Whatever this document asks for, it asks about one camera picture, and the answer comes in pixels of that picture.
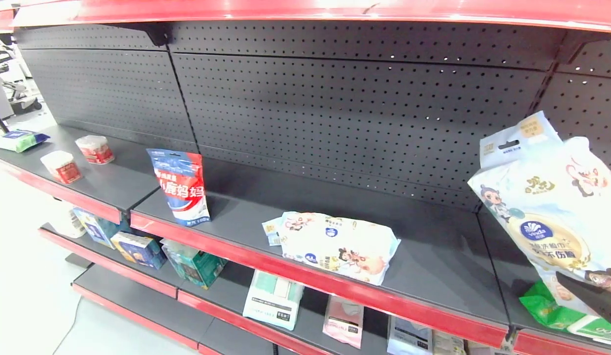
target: red and white package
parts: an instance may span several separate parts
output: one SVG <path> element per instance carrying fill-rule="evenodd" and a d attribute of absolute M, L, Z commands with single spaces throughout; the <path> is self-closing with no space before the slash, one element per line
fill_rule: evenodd
<path fill-rule="evenodd" d="M 115 159 L 106 137 L 84 136 L 76 139 L 75 144 L 91 164 L 107 164 Z"/>
<path fill-rule="evenodd" d="M 73 155 L 66 151 L 52 151 L 41 157 L 40 161 L 45 165 L 51 176 L 63 184 L 71 184 L 82 177 L 78 166 L 73 161 Z"/>
<path fill-rule="evenodd" d="M 188 227 L 209 222 L 202 156 L 185 151 L 146 150 L 176 222 Z"/>

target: white floor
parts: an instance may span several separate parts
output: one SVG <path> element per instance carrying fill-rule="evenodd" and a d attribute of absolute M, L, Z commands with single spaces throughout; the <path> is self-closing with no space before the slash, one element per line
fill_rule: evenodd
<path fill-rule="evenodd" d="M 7 122 L 10 129 L 55 124 L 43 110 Z M 66 249 L 45 240 L 51 197 L 0 171 L 0 355 L 192 355 L 195 351 L 73 292 L 83 269 L 66 263 Z"/>

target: store shelf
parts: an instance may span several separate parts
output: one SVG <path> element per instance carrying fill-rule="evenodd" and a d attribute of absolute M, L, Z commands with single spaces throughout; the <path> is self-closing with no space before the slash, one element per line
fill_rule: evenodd
<path fill-rule="evenodd" d="M 481 22 L 611 32 L 611 0 L 174 0 L 167 6 L 160 0 L 61 0 L 24 6 L 13 25 L 224 19 Z"/>
<path fill-rule="evenodd" d="M 321 180 L 205 159 L 211 223 L 174 222 L 161 190 L 131 211 L 132 227 L 337 294 L 472 341 L 499 346 L 508 318 L 473 213 Z M 381 287 L 281 258 L 261 222 L 317 211 L 389 225 L 400 247 Z"/>
<path fill-rule="evenodd" d="M 0 34 L 11 34 L 14 32 L 12 20 L 14 19 L 14 10 L 12 5 L 7 1 L 0 2 Z"/>
<path fill-rule="evenodd" d="M 99 265 L 92 266 L 79 276 L 73 282 L 73 288 L 91 301 L 155 332 L 192 349 L 200 349 L 204 355 L 272 353 L 271 343 Z M 291 352 L 280 349 L 280 354 L 288 355 Z"/>
<path fill-rule="evenodd" d="M 328 295 L 312 288 L 305 288 L 293 331 L 245 319 L 242 312 L 253 272 L 252 268 L 228 263 L 209 290 L 193 283 L 183 283 L 179 301 L 300 354 L 361 355 L 386 352 L 388 315 L 366 308 L 362 347 L 360 350 L 353 348 L 323 334 Z"/>
<path fill-rule="evenodd" d="M 492 215 L 481 212 L 478 219 L 501 284 L 509 319 L 520 329 L 514 350 L 523 355 L 611 354 L 611 345 L 546 328 L 533 319 L 518 297 L 540 279 L 538 273 Z"/>
<path fill-rule="evenodd" d="M 132 263 L 124 259 L 119 251 L 96 243 L 87 234 L 78 239 L 69 238 L 56 232 L 48 223 L 39 228 L 39 233 L 45 239 L 92 263 L 170 297 L 176 298 L 176 288 L 183 282 L 170 263 L 166 263 L 159 270 Z"/>
<path fill-rule="evenodd" d="M 76 139 L 89 132 L 63 126 L 53 126 L 40 132 L 51 139 L 22 153 L 0 148 L 1 168 L 40 191 L 119 223 L 120 211 L 126 213 L 159 188 L 145 146 L 108 138 L 115 160 L 99 166 L 89 164 L 75 144 Z M 51 177 L 40 158 L 55 150 L 64 150 L 73 155 L 82 179 L 65 185 Z"/>

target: red shelf edge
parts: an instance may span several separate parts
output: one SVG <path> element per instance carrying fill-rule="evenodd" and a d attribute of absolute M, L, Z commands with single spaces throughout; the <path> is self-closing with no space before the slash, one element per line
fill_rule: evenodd
<path fill-rule="evenodd" d="M 39 234 L 45 239 L 60 245 L 61 247 L 82 256 L 83 258 L 91 261 L 92 263 L 96 263 L 100 266 L 107 268 L 108 270 L 115 272 L 123 277 L 131 279 L 141 285 L 152 288 L 162 294 L 170 296 L 172 298 L 176 298 L 176 287 L 172 285 L 168 285 L 163 281 L 154 279 L 146 274 L 142 274 L 139 271 L 136 271 L 130 267 L 126 267 L 125 265 L 121 265 L 116 261 L 110 260 L 109 258 L 102 256 L 94 251 L 91 251 L 85 247 L 81 247 L 80 245 L 73 243 L 66 238 L 58 236 L 52 232 L 47 231 L 46 229 L 39 228 Z"/>
<path fill-rule="evenodd" d="M 0 34 L 11 34 L 14 32 L 12 21 L 14 20 L 14 11 L 6 9 L 0 11 Z"/>
<path fill-rule="evenodd" d="M 200 343 L 198 343 L 198 353 L 200 353 L 201 355 L 222 355 L 221 353 L 218 353 L 212 348 L 207 348 L 207 346 L 204 346 Z"/>
<path fill-rule="evenodd" d="M 85 209 L 96 216 L 110 220 L 110 222 L 115 224 L 119 224 L 121 222 L 121 212 L 116 207 L 110 206 L 104 202 L 100 202 L 94 198 L 82 195 L 81 193 L 61 186 L 59 182 L 47 180 L 43 177 L 30 173 L 29 171 L 13 166 L 12 164 L 1 159 L 0 169 L 18 180 L 21 180 L 25 184 L 47 193 L 47 195 L 70 202 L 81 209 Z"/>
<path fill-rule="evenodd" d="M 137 323 L 145 326 L 146 328 L 149 328 L 151 330 L 154 330 L 157 333 L 161 333 L 165 336 L 168 336 L 175 341 L 178 341 L 186 346 L 189 346 L 192 349 L 195 349 L 195 350 L 198 349 L 198 342 L 196 341 L 193 341 L 187 337 L 184 337 L 179 333 L 173 332 L 172 330 L 165 328 L 165 326 L 156 324 L 155 322 L 151 321 L 150 319 L 146 319 L 134 312 L 130 312 L 129 310 L 126 310 L 126 308 L 116 305 L 115 303 L 109 301 L 108 299 L 105 299 L 102 296 L 95 294 L 82 286 L 79 286 L 77 284 L 72 284 L 71 287 L 73 287 L 73 290 L 75 290 L 76 292 L 84 296 L 85 298 L 91 301 L 94 301 L 95 303 L 98 303 L 99 305 L 104 306 L 108 308 L 109 310 L 112 310 L 115 313 L 119 313 L 132 321 L 136 321 Z"/>
<path fill-rule="evenodd" d="M 395 20 L 533 25 L 611 32 L 611 0 L 51 0 L 25 4 L 15 27 L 194 20 Z"/>
<path fill-rule="evenodd" d="M 323 349 L 319 349 L 315 346 L 299 341 L 290 335 L 269 328 L 268 326 L 262 325 L 252 319 L 242 317 L 241 315 L 231 312 L 225 308 L 214 305 L 211 302 L 204 301 L 204 299 L 200 299 L 199 297 L 189 294 L 183 290 L 179 290 L 178 300 L 184 305 L 196 308 L 200 312 L 207 313 L 208 315 L 216 317 L 222 321 L 226 321 L 233 326 L 237 326 L 240 329 L 266 339 L 267 341 L 283 346 L 284 348 L 294 351 L 295 353 L 305 355 L 330 355 L 330 353 L 324 351 Z"/>
<path fill-rule="evenodd" d="M 508 332 L 506 325 L 471 319 L 459 312 L 440 309 L 437 306 L 398 296 L 359 281 L 351 281 L 334 274 L 321 272 L 264 252 L 252 251 L 136 211 L 131 211 L 131 227 L 494 348 L 500 348 Z"/>
<path fill-rule="evenodd" d="M 561 354 L 561 355 L 611 355 L 611 351 L 601 351 L 594 346 L 584 347 L 578 342 L 559 339 L 535 330 L 524 329 L 518 332 L 513 352 L 520 355 Z"/>

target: pink package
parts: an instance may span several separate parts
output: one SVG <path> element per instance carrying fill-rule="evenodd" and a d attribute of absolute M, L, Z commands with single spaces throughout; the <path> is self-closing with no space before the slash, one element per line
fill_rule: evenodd
<path fill-rule="evenodd" d="M 365 306 L 330 295 L 328 308 L 325 310 L 323 333 L 360 349 L 364 310 Z"/>

